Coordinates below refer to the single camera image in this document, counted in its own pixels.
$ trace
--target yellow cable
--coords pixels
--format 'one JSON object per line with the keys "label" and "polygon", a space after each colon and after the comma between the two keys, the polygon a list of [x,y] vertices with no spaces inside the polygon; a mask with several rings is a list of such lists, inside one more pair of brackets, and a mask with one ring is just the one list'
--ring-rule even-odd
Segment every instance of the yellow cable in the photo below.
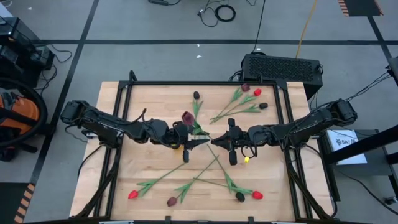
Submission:
{"label": "yellow cable", "polygon": [[305,31],[307,31],[308,23],[309,23],[310,20],[311,20],[311,17],[312,17],[312,15],[313,15],[313,12],[315,11],[315,6],[317,6],[317,2],[318,2],[318,0],[315,0],[315,1],[314,1],[313,6],[312,6],[312,9],[311,9],[311,12],[310,12],[310,17],[307,19],[307,22],[305,23],[304,30],[303,30],[303,32],[301,33],[301,38],[300,38],[300,42],[298,43],[298,49],[297,49],[297,53],[296,53],[296,59],[297,59],[297,57],[299,56],[300,48],[301,48],[301,42],[303,42],[303,38],[304,38]]}

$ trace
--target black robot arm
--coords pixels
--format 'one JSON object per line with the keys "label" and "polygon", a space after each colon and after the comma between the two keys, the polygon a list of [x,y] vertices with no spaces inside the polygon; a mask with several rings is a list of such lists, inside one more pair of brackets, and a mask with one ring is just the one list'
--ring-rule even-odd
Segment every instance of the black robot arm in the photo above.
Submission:
{"label": "black robot arm", "polygon": [[108,147],[117,147],[122,134],[140,144],[147,143],[150,139],[152,144],[161,144],[172,149],[184,146],[184,162],[189,161],[188,149],[208,141],[208,139],[189,141],[188,135],[192,133],[193,128],[183,124],[182,121],[174,122],[172,128],[162,120],[145,121],[145,112],[146,109],[135,121],[126,121],[104,113],[85,101],[73,100],[69,101],[62,111],[61,120],[65,124],[90,130],[98,136],[101,144]]}
{"label": "black robot arm", "polygon": [[257,147],[266,144],[270,146],[282,145],[286,147],[300,147],[310,136],[318,134],[330,126],[346,126],[353,124],[358,115],[351,104],[342,99],[320,106],[307,116],[289,124],[257,125],[248,131],[242,131],[235,126],[235,120],[228,120],[229,131],[211,141],[212,144],[223,147],[229,152],[231,165],[237,164],[236,148],[254,147],[254,157],[257,156]]}

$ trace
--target wooden tabletop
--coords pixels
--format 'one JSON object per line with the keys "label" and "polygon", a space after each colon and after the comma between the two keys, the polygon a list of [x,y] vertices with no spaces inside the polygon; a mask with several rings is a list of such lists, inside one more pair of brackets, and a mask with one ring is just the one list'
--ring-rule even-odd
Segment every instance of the wooden tabletop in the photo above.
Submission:
{"label": "wooden tabletop", "polygon": [[[117,86],[117,82],[102,83],[96,105],[99,110],[110,114],[113,112]],[[184,111],[192,111],[193,92],[199,91],[200,100],[204,103],[197,121],[203,130],[208,131],[211,137],[215,138],[228,130],[227,119],[221,119],[210,125],[209,118],[216,116],[224,108],[236,88],[237,86],[136,85],[132,88],[127,120],[136,119],[142,110],[147,108],[146,119],[162,119],[171,126],[174,121],[181,120]],[[233,115],[236,125],[246,131],[250,126],[258,124],[277,124],[278,117],[272,87],[252,86],[251,88],[262,90],[261,96],[258,96],[255,102],[267,102],[269,107],[261,113]],[[302,83],[288,83],[288,88],[294,119],[307,115],[309,109]],[[119,116],[123,110],[124,96],[125,92],[121,100]],[[281,91],[280,97],[282,109],[284,109]],[[308,144],[317,149],[315,140],[310,140]],[[89,140],[85,156],[97,147],[97,139]],[[178,202],[173,207],[168,207],[167,200],[179,194],[174,189],[189,183],[213,160],[211,152],[203,144],[190,153],[188,164],[155,184],[142,198],[129,200],[127,199],[129,193],[141,188],[137,183],[159,178],[181,164],[182,151],[155,146],[151,143],[137,144],[131,139],[124,138],[111,218],[113,220],[164,220],[165,216],[170,215],[172,220],[246,221],[248,216],[254,216],[256,221],[294,221],[284,155],[279,147],[259,147],[258,157],[250,159],[247,164],[244,163],[244,157],[238,151],[236,166],[229,165],[228,153],[225,149],[213,145],[210,147],[216,155],[219,155],[221,164],[238,186],[258,190],[263,193],[264,198],[255,200],[247,195],[245,202],[239,203],[228,189],[196,181],[183,203]],[[83,166],[70,215],[77,214],[98,188],[104,152],[105,150],[97,152]],[[322,208],[332,214],[333,208],[320,158],[310,150],[303,149],[302,160],[309,191]],[[226,183],[217,163],[211,165],[201,178],[219,184]],[[297,192],[301,216],[305,217],[302,196],[298,188]],[[101,214],[104,214],[108,191],[104,193],[103,198]]]}

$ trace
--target floor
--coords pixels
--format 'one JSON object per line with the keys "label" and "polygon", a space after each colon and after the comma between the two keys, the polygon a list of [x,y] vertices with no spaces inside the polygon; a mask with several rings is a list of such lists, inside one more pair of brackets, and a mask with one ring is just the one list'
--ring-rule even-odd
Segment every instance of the floor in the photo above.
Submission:
{"label": "floor", "polygon": [[[14,0],[8,10],[42,40],[73,52],[71,60],[55,63],[58,76],[44,92],[49,122],[56,123],[64,102],[86,100],[95,105],[101,82],[126,80],[130,70],[139,80],[227,80],[239,69],[244,54],[253,48],[262,6],[262,1],[254,7],[243,0],[229,3],[237,10],[235,20],[220,22],[214,28],[204,26],[197,16],[206,0],[183,0],[169,7],[146,0]],[[259,34],[262,44],[257,48],[268,55],[294,57],[312,4],[312,0],[266,1]],[[384,16],[374,20],[395,57],[398,2],[379,0],[379,5]],[[228,12],[221,14],[228,17]],[[204,21],[212,24],[215,18],[206,13]],[[325,69],[318,104],[347,98],[385,72],[386,51],[378,44],[368,18],[343,16],[337,0],[319,0],[305,40],[314,41],[304,43],[300,58],[319,60]],[[355,44],[347,40],[365,41]],[[57,54],[61,60],[68,56]],[[396,84],[389,80],[355,98],[352,104],[359,118],[351,128],[382,131],[396,125],[397,94]],[[69,215],[85,144],[65,134],[64,127],[57,123],[58,131],[51,141],[32,140],[31,144],[39,148],[44,141],[50,147],[48,152],[40,152],[47,156],[39,178],[33,178],[37,185],[25,222]],[[396,146],[391,144],[387,150],[397,152]],[[31,181],[34,167],[40,166],[37,159],[44,158],[39,155],[21,152],[12,162],[0,163],[0,170],[7,171],[0,173],[0,182]],[[387,177],[357,178],[379,198],[393,195]],[[341,195],[338,218],[366,223],[396,222],[396,216],[358,183],[340,175],[336,179]],[[391,208],[398,210],[398,205]]]}

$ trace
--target black hose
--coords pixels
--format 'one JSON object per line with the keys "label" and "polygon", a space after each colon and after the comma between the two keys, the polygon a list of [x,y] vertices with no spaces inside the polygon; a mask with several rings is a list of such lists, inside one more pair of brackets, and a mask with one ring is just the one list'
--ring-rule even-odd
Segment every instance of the black hose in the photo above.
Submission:
{"label": "black hose", "polygon": [[32,100],[37,107],[39,108],[40,114],[39,114],[39,120],[37,121],[36,125],[33,126],[28,132],[25,134],[22,134],[14,139],[11,139],[10,141],[6,142],[0,142],[0,148],[5,148],[9,146],[15,146],[18,145],[19,143],[24,142],[25,140],[31,138],[33,135],[37,134],[39,132],[40,128],[45,124],[47,121],[47,107],[44,103],[43,98],[31,87],[27,86],[26,84],[23,84],[19,81],[10,79],[10,78],[3,78],[0,77],[0,83],[12,83],[16,86],[16,89],[18,89],[24,96],[28,96],[27,98]]}

